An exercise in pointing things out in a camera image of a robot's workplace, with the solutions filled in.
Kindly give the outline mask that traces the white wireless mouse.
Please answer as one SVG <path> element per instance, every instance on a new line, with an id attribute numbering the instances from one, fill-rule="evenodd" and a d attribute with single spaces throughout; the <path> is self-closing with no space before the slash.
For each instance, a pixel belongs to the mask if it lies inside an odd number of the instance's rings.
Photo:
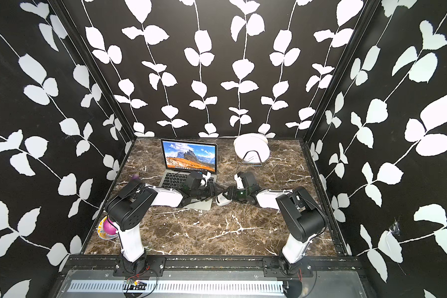
<path id="1" fill-rule="evenodd" d="M 228 200 L 223 194 L 220 194 L 216 197 L 216 204 L 218 206 L 226 206 L 228 204 L 230 204 L 232 201 Z"/>

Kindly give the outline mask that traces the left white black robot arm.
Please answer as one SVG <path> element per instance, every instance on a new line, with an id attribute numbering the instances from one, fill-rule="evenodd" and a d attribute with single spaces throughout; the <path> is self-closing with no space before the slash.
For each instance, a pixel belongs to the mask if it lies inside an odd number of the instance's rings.
<path id="1" fill-rule="evenodd" d="M 132 180 L 109 199 L 105 210 L 118 231 L 124 259 L 135 263 L 144 256 L 139 226 L 151 206 L 182 208 L 220 195 L 224 187 L 209 178 L 209 173 L 191 171 L 176 187 L 152 186 L 139 179 Z"/>

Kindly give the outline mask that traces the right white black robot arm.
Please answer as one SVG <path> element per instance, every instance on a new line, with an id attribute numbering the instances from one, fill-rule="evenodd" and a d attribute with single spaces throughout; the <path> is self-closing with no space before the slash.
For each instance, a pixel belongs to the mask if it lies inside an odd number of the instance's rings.
<path id="1" fill-rule="evenodd" d="M 239 172 L 234 180 L 235 186 L 217 196 L 217 204 L 224 206 L 235 201 L 279 211 L 289 231 L 281 251 L 282 262 L 288 266 L 299 264 L 310 242 L 327 228 L 325 214 L 308 190 L 302 186 L 282 191 L 264 189 L 252 172 Z"/>

